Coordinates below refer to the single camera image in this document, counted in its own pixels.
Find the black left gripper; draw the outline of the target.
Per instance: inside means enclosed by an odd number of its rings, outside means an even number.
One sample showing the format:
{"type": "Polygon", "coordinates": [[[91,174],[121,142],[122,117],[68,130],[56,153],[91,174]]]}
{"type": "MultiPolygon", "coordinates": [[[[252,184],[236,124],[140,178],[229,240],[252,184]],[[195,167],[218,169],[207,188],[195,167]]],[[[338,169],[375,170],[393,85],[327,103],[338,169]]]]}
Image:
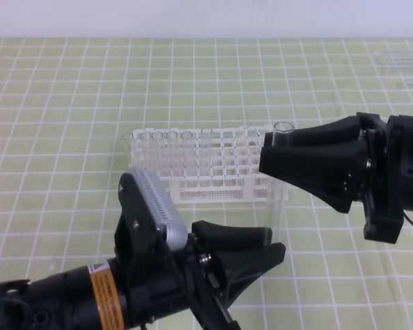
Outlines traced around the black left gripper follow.
{"type": "Polygon", "coordinates": [[[155,320],[189,309],[203,329],[239,329],[228,308],[284,261],[286,246],[271,243],[272,230],[197,221],[185,247],[172,252],[129,174],[120,177],[118,199],[114,250],[126,327],[146,329],[155,320]],[[212,257],[211,285],[200,262],[207,254],[212,257]]]}

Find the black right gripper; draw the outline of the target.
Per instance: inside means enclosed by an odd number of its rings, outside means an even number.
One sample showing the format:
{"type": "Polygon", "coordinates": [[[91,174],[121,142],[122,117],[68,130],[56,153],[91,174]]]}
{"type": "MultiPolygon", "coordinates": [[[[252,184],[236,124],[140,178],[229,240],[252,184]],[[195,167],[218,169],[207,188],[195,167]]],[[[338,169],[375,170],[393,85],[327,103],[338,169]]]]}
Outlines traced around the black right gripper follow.
{"type": "Polygon", "coordinates": [[[359,113],[321,126],[269,132],[259,172],[340,213],[363,198],[364,238],[395,244],[405,212],[413,212],[413,117],[391,115],[385,122],[359,113]],[[367,143],[359,139],[361,129],[367,143]]]}

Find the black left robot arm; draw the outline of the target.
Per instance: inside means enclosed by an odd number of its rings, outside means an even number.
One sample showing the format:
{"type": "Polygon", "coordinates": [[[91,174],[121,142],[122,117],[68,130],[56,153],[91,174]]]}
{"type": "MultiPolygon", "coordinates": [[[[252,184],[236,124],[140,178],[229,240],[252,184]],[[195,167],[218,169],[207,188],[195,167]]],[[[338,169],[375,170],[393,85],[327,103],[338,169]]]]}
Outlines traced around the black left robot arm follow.
{"type": "Polygon", "coordinates": [[[229,307],[286,248],[267,227],[187,226],[164,184],[131,168],[118,185],[115,255],[31,281],[0,283],[0,329],[145,329],[190,310],[203,329],[238,329],[229,307]]]}

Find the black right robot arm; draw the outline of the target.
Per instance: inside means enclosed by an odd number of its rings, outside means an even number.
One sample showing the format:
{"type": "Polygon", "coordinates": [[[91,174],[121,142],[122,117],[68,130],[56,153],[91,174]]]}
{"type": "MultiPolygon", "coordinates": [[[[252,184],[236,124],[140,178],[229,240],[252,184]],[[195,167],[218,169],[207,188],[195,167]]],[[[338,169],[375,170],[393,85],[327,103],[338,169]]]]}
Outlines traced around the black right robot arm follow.
{"type": "Polygon", "coordinates": [[[395,244],[413,212],[413,117],[357,113],[321,126],[270,132],[261,173],[301,188],[347,214],[363,204],[366,240],[395,244]]]}

